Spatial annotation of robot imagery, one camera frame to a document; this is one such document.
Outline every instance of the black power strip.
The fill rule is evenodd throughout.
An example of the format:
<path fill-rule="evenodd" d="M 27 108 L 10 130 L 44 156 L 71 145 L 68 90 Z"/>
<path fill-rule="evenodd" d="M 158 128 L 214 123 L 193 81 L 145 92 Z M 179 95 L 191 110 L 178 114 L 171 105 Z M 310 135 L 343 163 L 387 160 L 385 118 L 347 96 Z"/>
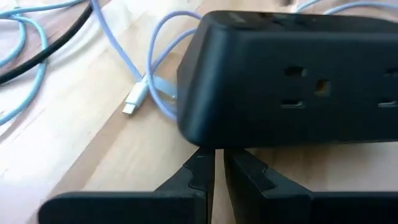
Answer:
<path fill-rule="evenodd" d="M 178 68 L 178 127 L 214 148 L 398 139 L 398 25 L 207 14 Z"/>

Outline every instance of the power strip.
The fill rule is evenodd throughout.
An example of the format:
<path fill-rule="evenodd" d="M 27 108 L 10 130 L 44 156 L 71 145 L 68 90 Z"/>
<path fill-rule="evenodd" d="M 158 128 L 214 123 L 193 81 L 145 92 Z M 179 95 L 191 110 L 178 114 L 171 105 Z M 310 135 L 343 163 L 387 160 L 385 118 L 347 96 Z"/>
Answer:
<path fill-rule="evenodd" d="M 214 148 L 398 139 L 398 25 L 205 15 L 178 68 L 178 127 Z"/>

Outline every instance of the wooden table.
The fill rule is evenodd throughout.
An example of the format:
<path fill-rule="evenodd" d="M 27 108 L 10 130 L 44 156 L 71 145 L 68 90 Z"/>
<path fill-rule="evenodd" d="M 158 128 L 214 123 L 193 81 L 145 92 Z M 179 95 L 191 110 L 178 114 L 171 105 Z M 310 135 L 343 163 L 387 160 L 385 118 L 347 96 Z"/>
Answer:
<path fill-rule="evenodd" d="M 324 0 L 306 12 L 322 13 L 344 2 Z M 398 4 L 397 0 L 389 2 Z M 84 7 L 82 4 L 33 16 L 45 24 L 53 40 Z M 113 0 L 104 12 L 141 72 L 155 23 L 176 9 L 200 14 L 215 9 L 290 11 L 277 0 Z M 380 9 L 351 9 L 342 14 L 397 19 L 393 11 Z M 170 21 L 165 26 L 168 31 L 160 33 L 155 55 L 181 31 L 197 24 L 186 17 Z M 17 31 L 11 23 L 0 25 L 7 26 L 7 32 L 1 28 L 2 56 L 16 42 Z M 122 114 L 124 98 L 134 80 L 100 32 L 95 18 L 83 30 L 72 44 L 51 58 L 45 84 L 35 102 L 15 121 L 0 127 L 0 223 L 34 223 L 40 204 L 61 192 L 154 190 L 197 149 L 181 137 L 175 123 L 162 115 L 150 98 L 133 117 Z M 33 30 L 29 40 L 18 61 L 4 69 L 39 50 Z M 177 65 L 188 44 L 189 40 L 185 40 L 176 47 L 157 74 L 175 80 Z M 0 111 L 12 108 L 25 95 L 33 76 L 34 71 L 30 71 L 0 86 Z M 398 190 L 397 146 L 392 142 L 273 148 L 257 150 L 256 154 L 311 190 Z M 224 224 L 234 223 L 234 218 L 224 182 L 222 153 L 218 151 L 216 155 L 213 223 Z"/>

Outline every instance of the light wood desk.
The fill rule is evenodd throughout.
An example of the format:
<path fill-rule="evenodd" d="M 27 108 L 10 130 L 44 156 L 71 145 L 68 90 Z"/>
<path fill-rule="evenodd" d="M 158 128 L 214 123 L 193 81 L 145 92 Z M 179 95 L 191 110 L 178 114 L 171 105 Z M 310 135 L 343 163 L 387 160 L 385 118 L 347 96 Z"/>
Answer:
<path fill-rule="evenodd" d="M 321 13 L 345 2 L 323 0 L 306 12 Z M 398 0 L 389 2 L 398 4 Z M 39 21 L 56 39 L 84 7 L 56 12 Z M 215 9 L 290 10 L 279 6 L 279 0 L 113 0 L 105 11 L 113 16 L 110 24 L 116 27 L 121 45 L 140 71 L 144 71 L 154 24 L 175 9 L 200 14 Z M 397 19 L 393 11 L 380 9 L 351 9 L 342 14 Z M 17 37 L 16 26 L 6 25 L 8 32 L 3 35 L 1 29 L 0 56 Z M 155 55 L 181 31 L 196 25 L 197 21 L 186 17 L 170 21 L 165 27 L 167 32 L 160 34 Z M 0 127 L 0 223 L 35 222 L 40 204 L 61 192 L 154 190 L 197 149 L 181 137 L 175 123 L 163 116 L 150 98 L 135 116 L 121 113 L 134 80 L 96 28 L 95 19 L 89 21 L 87 30 L 78 38 L 89 36 L 89 41 L 72 56 L 52 57 L 38 98 L 13 123 Z M 29 40 L 17 64 L 38 51 L 37 36 L 30 35 Z M 188 43 L 186 40 L 176 47 L 157 74 L 174 80 Z M 33 76 L 31 71 L 18 81 L 0 86 L 0 111 L 24 96 Z M 313 146 L 257 150 L 256 154 L 312 190 L 398 190 L 397 147 L 397 143 Z M 234 223 L 234 218 L 224 182 L 222 153 L 217 153 L 213 223 L 224 224 Z"/>

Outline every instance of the black cable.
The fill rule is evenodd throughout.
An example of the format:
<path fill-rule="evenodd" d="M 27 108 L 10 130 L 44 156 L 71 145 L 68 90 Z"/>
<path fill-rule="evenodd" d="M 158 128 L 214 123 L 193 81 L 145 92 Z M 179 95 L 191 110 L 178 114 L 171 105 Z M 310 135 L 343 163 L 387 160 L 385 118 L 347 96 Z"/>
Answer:
<path fill-rule="evenodd" d="M 0 75 L 0 85 L 6 83 L 28 70 L 32 69 L 37 64 L 43 62 L 49 56 L 51 56 L 55 51 L 64 46 L 83 26 L 83 24 L 88 20 L 91 13 L 93 12 L 93 8 L 91 4 L 89 4 L 83 13 L 79 16 L 75 23 L 64 33 L 58 40 L 49 45 L 46 49 L 42 50 L 40 53 L 24 62 L 22 65 L 13 68 L 12 70 Z"/>

